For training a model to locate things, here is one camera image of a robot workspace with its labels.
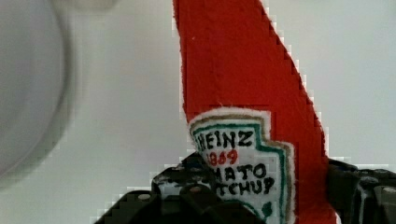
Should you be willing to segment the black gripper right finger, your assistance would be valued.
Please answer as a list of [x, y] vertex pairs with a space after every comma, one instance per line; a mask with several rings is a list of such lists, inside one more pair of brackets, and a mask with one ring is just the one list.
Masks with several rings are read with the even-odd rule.
[[396, 224], [396, 174], [329, 160], [328, 201], [341, 224]]

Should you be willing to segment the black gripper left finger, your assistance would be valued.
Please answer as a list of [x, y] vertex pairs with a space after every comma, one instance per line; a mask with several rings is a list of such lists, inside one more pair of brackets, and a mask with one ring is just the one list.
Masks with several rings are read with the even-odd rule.
[[240, 202], [225, 202], [215, 178], [193, 153], [156, 175], [150, 190], [122, 196], [94, 224], [265, 224]]

